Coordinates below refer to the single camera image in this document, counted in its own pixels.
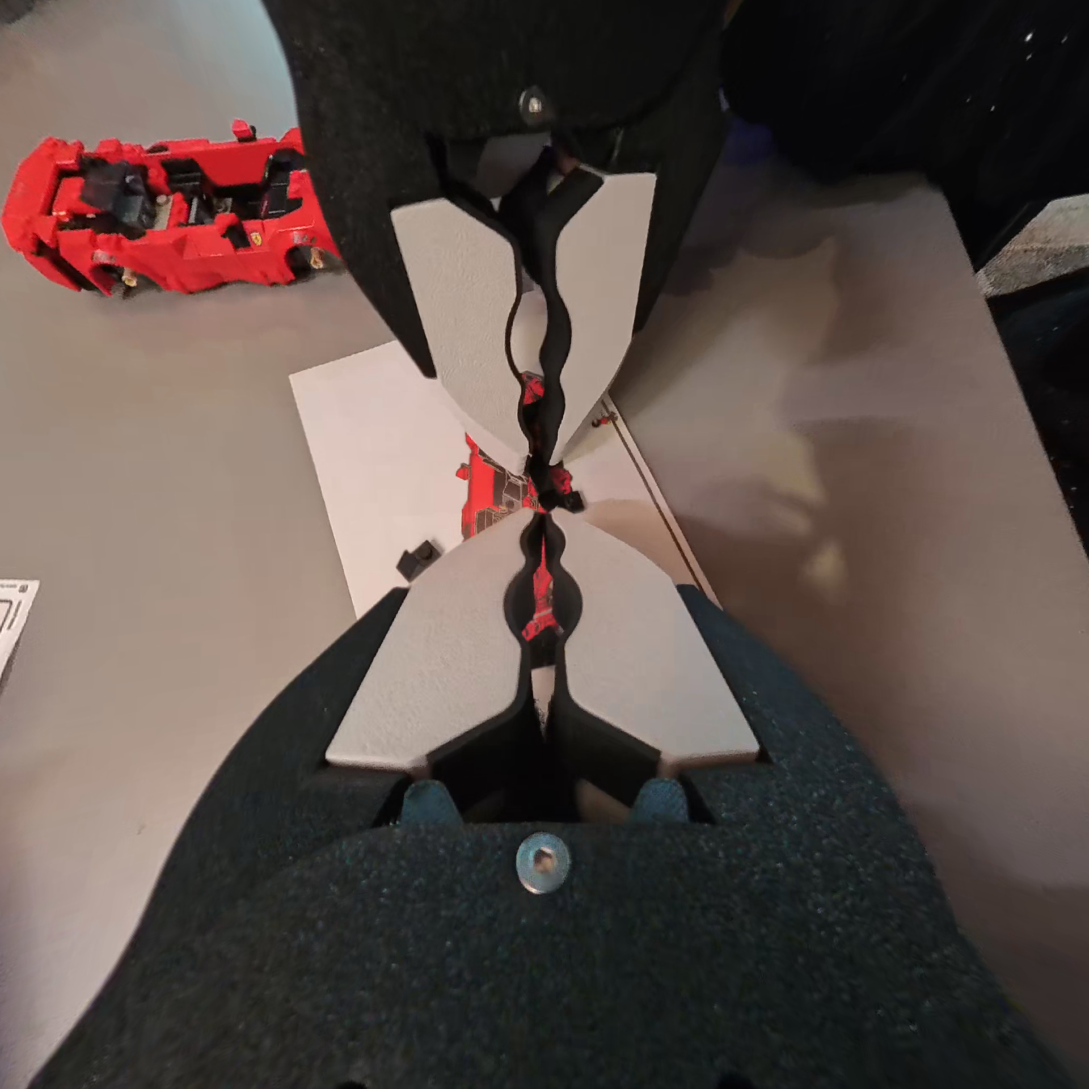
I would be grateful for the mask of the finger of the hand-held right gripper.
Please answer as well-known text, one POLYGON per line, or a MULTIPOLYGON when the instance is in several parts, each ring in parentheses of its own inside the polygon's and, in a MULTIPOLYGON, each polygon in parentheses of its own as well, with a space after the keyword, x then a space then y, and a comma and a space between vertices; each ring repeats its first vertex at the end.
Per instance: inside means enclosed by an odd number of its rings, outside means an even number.
POLYGON ((631 347, 657 181, 534 164, 500 201, 546 302, 534 467, 563 461, 631 347))
POLYGON ((439 197, 391 213, 436 378, 465 431, 506 470, 524 470, 523 386, 510 355, 521 256, 493 216, 439 197))

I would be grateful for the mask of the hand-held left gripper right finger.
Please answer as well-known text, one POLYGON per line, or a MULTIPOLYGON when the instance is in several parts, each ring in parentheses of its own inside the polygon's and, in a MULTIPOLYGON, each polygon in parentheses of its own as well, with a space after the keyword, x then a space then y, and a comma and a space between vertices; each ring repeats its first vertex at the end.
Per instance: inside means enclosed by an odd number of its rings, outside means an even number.
POLYGON ((556 650, 548 741, 589 783, 646 783, 759 758, 741 703, 664 568, 579 515, 547 529, 556 650))

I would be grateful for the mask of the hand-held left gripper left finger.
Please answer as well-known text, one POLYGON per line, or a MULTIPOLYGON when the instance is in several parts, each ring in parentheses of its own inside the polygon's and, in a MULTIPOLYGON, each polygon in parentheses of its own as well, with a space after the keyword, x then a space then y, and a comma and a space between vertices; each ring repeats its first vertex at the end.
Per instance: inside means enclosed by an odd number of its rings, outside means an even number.
POLYGON ((542 746, 528 650, 509 595, 531 578, 533 510, 510 514, 416 578, 326 759, 337 767, 503 779, 542 746))

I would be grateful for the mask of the lego instruction booklet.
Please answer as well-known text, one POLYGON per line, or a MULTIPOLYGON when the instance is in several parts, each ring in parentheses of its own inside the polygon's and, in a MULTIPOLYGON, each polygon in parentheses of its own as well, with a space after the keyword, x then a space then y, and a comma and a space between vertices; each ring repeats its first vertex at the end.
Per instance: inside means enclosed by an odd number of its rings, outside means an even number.
MULTIPOLYGON (((294 374, 291 386, 359 617, 388 590, 407 589, 395 568, 404 550, 429 539, 442 558, 527 510, 521 481, 489 461, 399 344, 294 374)), ((631 544, 677 585, 702 589, 701 570, 609 401, 592 421, 568 462, 586 502, 571 514, 631 544)), ((526 643, 554 644, 554 678, 561 635, 554 605, 538 605, 525 621, 526 643)))

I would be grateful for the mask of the red lego car model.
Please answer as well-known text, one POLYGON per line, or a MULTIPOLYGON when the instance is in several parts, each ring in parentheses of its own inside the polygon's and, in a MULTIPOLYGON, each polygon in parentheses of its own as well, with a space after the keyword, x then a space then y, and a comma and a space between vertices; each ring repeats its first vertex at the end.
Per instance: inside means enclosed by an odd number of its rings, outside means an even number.
POLYGON ((280 286, 344 268, 308 170, 301 129, 152 145, 47 137, 19 166, 2 227, 51 282, 124 296, 280 286))

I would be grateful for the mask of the sticker sheet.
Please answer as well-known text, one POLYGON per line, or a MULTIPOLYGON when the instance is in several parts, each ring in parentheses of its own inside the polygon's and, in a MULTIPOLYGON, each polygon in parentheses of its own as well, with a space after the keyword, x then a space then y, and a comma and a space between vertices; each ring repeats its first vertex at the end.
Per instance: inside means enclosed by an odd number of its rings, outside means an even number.
POLYGON ((34 605, 40 582, 38 579, 1 580, 1 684, 19 649, 20 638, 34 605))

